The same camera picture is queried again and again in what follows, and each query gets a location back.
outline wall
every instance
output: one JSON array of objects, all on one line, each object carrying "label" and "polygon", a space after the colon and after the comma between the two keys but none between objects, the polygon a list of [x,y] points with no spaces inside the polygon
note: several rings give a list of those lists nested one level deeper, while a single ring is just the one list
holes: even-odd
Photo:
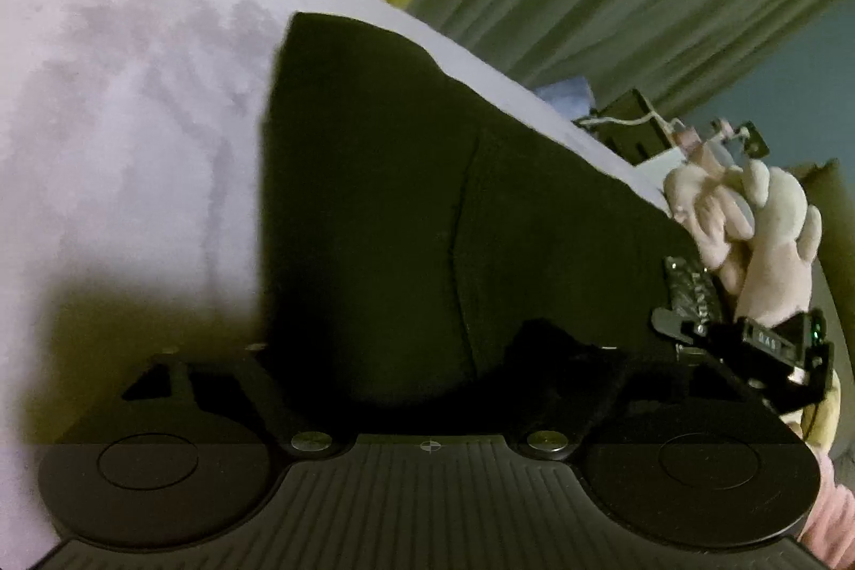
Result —
[{"label": "wall", "polygon": [[684,119],[751,120],[770,165],[839,158],[855,191],[855,0],[842,0]]}]

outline pink object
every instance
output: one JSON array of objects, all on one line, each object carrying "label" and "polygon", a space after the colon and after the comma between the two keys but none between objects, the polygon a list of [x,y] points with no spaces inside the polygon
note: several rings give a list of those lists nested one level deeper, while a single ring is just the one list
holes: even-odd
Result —
[{"label": "pink object", "polygon": [[821,479],[817,501],[798,541],[832,570],[855,570],[855,494],[835,484],[828,455],[808,446],[819,462]]}]

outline round black disc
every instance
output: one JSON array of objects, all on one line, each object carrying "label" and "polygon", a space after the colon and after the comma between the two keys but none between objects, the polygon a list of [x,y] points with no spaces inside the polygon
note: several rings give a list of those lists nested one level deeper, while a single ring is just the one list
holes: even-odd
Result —
[{"label": "round black disc", "polygon": [[38,485],[64,530],[158,548],[231,526],[271,478],[267,446],[242,425],[192,406],[129,402],[93,412],[51,447]]},{"label": "round black disc", "polygon": [[580,466],[612,516],[707,549],[790,530],[819,492],[809,449],[770,412],[738,402],[665,406],[593,435]]}]

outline brown pillow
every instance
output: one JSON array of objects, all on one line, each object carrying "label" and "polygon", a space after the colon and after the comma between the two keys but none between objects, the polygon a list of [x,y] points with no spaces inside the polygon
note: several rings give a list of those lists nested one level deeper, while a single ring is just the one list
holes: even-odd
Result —
[{"label": "brown pillow", "polygon": [[835,299],[849,355],[855,355],[855,203],[841,175],[839,160],[810,171],[801,183],[807,200],[822,213],[819,260]]}]

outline plush toy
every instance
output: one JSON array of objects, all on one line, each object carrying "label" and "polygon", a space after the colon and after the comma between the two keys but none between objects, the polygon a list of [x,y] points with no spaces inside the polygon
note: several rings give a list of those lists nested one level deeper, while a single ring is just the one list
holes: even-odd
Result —
[{"label": "plush toy", "polygon": [[714,272],[735,299],[745,281],[753,221],[738,203],[742,171],[721,168],[715,175],[689,162],[672,170],[664,182],[671,214],[698,245],[704,266]]},{"label": "plush toy", "polygon": [[808,206],[798,180],[777,167],[749,160],[742,183],[754,211],[754,237],[734,315],[774,327],[809,308],[822,217]]}]

